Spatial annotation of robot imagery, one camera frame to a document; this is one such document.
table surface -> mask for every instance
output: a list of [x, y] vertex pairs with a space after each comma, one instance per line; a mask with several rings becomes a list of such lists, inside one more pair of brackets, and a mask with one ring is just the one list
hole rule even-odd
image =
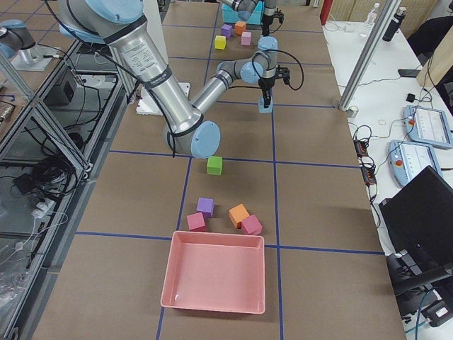
[[[326, 36], [332, 64], [335, 67], [336, 79], [342, 92], [365, 45], [366, 38], [360, 37], [358, 33], [361, 25], [362, 23], [355, 22], [327, 22], [324, 27], [324, 35]], [[348, 27], [348, 30], [353, 28], [354, 32], [346, 33], [344, 30], [345, 26]], [[376, 164], [381, 164], [386, 159], [390, 140], [402, 140], [406, 135], [401, 121], [395, 122], [391, 133], [389, 132], [391, 122], [401, 119], [403, 108], [410, 104], [406, 102], [407, 94], [412, 93], [415, 94], [416, 98], [420, 98], [420, 92], [422, 91], [422, 87], [415, 78], [399, 78], [398, 69], [421, 69], [417, 57], [413, 54], [401, 31], [395, 34], [391, 42], [381, 41], [379, 43], [360, 83], [366, 84], [379, 79], [390, 80], [359, 86], [350, 104], [359, 108], [357, 117], [349, 119], [351, 123], [370, 126], [373, 135], [388, 136], [387, 138], [372, 138], [370, 140], [368, 152]], [[421, 93], [421, 97], [426, 94], [425, 91]], [[430, 91], [430, 93], [432, 94], [432, 106], [446, 113], [449, 126], [452, 127], [453, 117], [439, 94], [435, 89]], [[430, 108], [429, 103], [422, 103], [421, 105]], [[356, 130], [353, 125], [350, 126], [350, 129], [351, 133]], [[367, 129], [363, 129], [361, 133], [360, 137], [369, 135]], [[453, 167], [453, 149], [435, 149], [435, 153], [442, 168]], [[450, 186], [453, 186], [453, 171], [443, 171], [442, 175], [445, 181]], [[393, 197], [401, 190], [387, 161], [379, 169], [377, 184], [378, 195], [376, 203], [380, 203], [385, 198]], [[383, 227], [379, 228], [379, 236], [385, 252], [391, 252], [391, 242]], [[406, 328], [410, 329], [413, 326], [414, 324], [410, 323], [406, 325]], [[453, 334], [453, 322], [447, 322], [438, 328], [421, 327], [419, 339], [451, 339], [451, 334]], [[407, 337], [412, 339], [414, 337], [413, 332], [408, 334]]]
[[[257, 90], [232, 89], [213, 105], [221, 176], [206, 174], [206, 160], [172, 159], [161, 117], [128, 108], [34, 340], [405, 339], [318, 12], [282, 10], [275, 37], [304, 63], [305, 85], [292, 93], [279, 82], [272, 114], [258, 114]], [[253, 31], [250, 47], [235, 36], [214, 50], [221, 23], [217, 4], [170, 6], [170, 66], [190, 97], [221, 61], [256, 48]], [[279, 61], [296, 84], [296, 64]], [[241, 233], [228, 218], [240, 203], [263, 223], [264, 314], [160, 306], [171, 235], [188, 229], [199, 197], [214, 198], [211, 232]]]

label sticker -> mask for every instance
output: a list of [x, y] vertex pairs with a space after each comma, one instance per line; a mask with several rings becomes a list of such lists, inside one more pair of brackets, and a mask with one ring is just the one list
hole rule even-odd
[[129, 50], [121, 51], [122, 57], [131, 70], [140, 76], [156, 63], [151, 50], [145, 43], [138, 44]]
[[438, 310], [438, 311], [436, 312], [436, 315], [437, 315], [438, 317], [443, 317], [443, 316], [446, 315], [447, 313], [448, 313], [447, 308], [443, 307], [443, 308], [441, 308], [440, 310]]

green cube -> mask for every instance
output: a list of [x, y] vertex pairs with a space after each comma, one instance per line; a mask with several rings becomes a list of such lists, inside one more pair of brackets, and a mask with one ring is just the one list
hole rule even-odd
[[208, 175], [222, 175], [222, 158], [219, 156], [208, 158], [206, 170]]

white table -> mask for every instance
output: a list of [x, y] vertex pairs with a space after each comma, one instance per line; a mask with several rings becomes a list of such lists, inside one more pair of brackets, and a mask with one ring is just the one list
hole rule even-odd
[[[327, 40], [328, 50], [331, 55], [332, 65], [335, 68], [335, 75], [340, 87], [340, 92], [344, 91], [354, 66], [365, 45], [366, 38], [360, 36], [359, 31], [362, 23], [353, 22], [328, 22], [324, 27], [324, 35]], [[359, 86], [355, 92], [354, 98], [350, 105], [357, 106], [359, 113], [355, 118], [349, 119], [350, 123], [356, 125], [368, 125], [372, 129], [372, 134], [377, 136], [387, 136], [390, 130], [390, 124], [395, 119], [402, 118], [403, 108], [408, 104], [406, 96], [409, 93], [415, 94], [420, 98], [421, 86], [415, 78], [399, 78], [398, 69], [415, 69], [421, 68], [417, 57], [413, 54], [406, 39], [401, 32], [395, 34], [391, 42], [381, 41], [370, 62], [361, 84], [366, 84], [376, 79], [394, 79], [374, 82], [369, 85]], [[431, 92], [432, 105], [436, 109], [445, 111], [450, 128], [453, 128], [453, 117], [449, 113], [444, 102], [435, 89]], [[421, 103], [422, 106], [430, 108], [429, 103]], [[355, 127], [350, 125], [351, 133], [354, 133]], [[361, 129], [359, 137], [367, 137], [367, 129]], [[374, 159], [376, 165], [381, 164], [389, 153], [389, 143], [391, 140], [402, 140], [406, 132], [403, 122], [395, 122], [391, 134], [386, 139], [372, 138], [369, 143], [368, 154]], [[453, 167], [453, 149], [442, 150], [435, 149], [437, 160], [442, 168]], [[445, 181], [453, 186], [453, 171], [443, 171], [442, 175]], [[389, 162], [386, 161], [377, 173], [377, 188], [379, 189], [376, 203], [385, 198], [393, 197], [401, 190], [400, 185], [396, 182]], [[384, 251], [388, 254], [391, 251], [388, 234], [384, 228], [379, 228], [379, 236]], [[415, 326], [415, 322], [406, 325], [406, 329]], [[453, 321], [443, 324], [441, 327], [432, 328], [424, 326], [419, 328], [419, 340], [450, 340], [453, 334]], [[407, 339], [414, 339], [415, 334], [407, 334]]]

tray rim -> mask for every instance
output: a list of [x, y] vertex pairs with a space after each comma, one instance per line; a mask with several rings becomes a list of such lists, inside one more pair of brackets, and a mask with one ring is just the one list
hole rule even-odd
[[[173, 241], [175, 239], [175, 235], [177, 235], [177, 234], [195, 234], [195, 233], [202, 235], [202, 237], [204, 237], [204, 236], [211, 237], [208, 235], [220, 235], [220, 236], [224, 236], [224, 237], [233, 237], [233, 238], [253, 237], [253, 238], [261, 239], [263, 246], [258, 247], [256, 249], [261, 250], [261, 252], [263, 253], [263, 308], [261, 308], [259, 310], [254, 310], [254, 311], [233, 311], [233, 310], [227, 310], [227, 309], [222, 309], [222, 308], [196, 308], [196, 307], [179, 307], [179, 306], [176, 307], [175, 305], [170, 305], [170, 304], [166, 304], [163, 302], [164, 288], [166, 287], [166, 283], [168, 280], [168, 265], [170, 264], [172, 251], [174, 251], [174, 247], [176, 247], [175, 242]], [[171, 236], [170, 251], [168, 253], [167, 267], [165, 270], [164, 284], [162, 286], [162, 294], [161, 294], [161, 306], [162, 307], [175, 308], [178, 310], [205, 310], [205, 311], [209, 311], [209, 312], [230, 312], [230, 313], [239, 313], [239, 314], [252, 314], [252, 315], [257, 314], [257, 315], [259, 315], [259, 314], [263, 314], [265, 312], [265, 309], [266, 309], [266, 307], [265, 307], [266, 299], [265, 298], [266, 298], [266, 293], [265, 293], [265, 242], [264, 242], [264, 237], [262, 237], [261, 235], [225, 234], [225, 233], [220, 233], [220, 232], [188, 232], [188, 231], [183, 231], [183, 230], [176, 230], [175, 232], [173, 232], [173, 234]]]

